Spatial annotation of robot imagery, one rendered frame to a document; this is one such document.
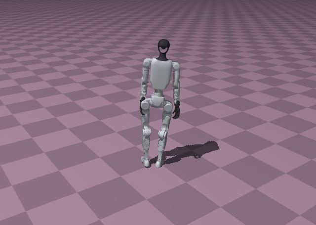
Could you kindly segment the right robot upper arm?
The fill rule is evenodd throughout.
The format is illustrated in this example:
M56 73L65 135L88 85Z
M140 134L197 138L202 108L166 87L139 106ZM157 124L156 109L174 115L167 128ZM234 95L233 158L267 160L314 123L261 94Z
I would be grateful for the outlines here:
M172 61L172 68L174 69L172 86L178 88L180 78L180 64L176 61Z

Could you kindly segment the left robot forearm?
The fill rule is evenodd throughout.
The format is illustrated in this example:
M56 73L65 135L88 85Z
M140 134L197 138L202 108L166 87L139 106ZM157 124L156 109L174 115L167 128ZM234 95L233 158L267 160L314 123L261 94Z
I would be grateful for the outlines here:
M143 82L143 77L142 77L142 79L141 79L141 97L140 97L140 99L144 96L145 97L145 99L146 99L146 94L147 94L147 87L148 87L148 85L147 84L144 84L144 83L142 83Z

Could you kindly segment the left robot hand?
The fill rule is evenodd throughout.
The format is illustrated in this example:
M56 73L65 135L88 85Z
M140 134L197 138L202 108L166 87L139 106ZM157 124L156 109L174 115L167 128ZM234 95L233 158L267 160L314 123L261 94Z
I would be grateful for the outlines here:
M143 100L145 100L145 97L144 97L144 96L143 96L143 97L141 98L141 100L140 100L140 112L141 112L142 115L145 115L145 114L143 114L142 108L141 108L141 102L142 102Z

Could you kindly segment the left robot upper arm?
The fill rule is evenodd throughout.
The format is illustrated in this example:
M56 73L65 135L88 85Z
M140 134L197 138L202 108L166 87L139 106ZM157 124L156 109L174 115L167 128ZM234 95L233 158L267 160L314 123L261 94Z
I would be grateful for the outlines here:
M151 65L151 61L152 61L151 58L146 58L144 59L144 62L143 62L143 68L142 68L143 82L142 83L144 84L149 83L148 74L149 74L149 66Z

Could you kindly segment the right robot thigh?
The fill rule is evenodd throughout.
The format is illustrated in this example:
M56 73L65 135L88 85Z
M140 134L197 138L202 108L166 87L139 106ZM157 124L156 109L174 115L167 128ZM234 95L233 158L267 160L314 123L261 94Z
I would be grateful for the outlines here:
M162 127L159 130L158 137L163 139L164 133L168 132L171 116L172 116L173 104L169 100L164 100L163 115L162 115Z

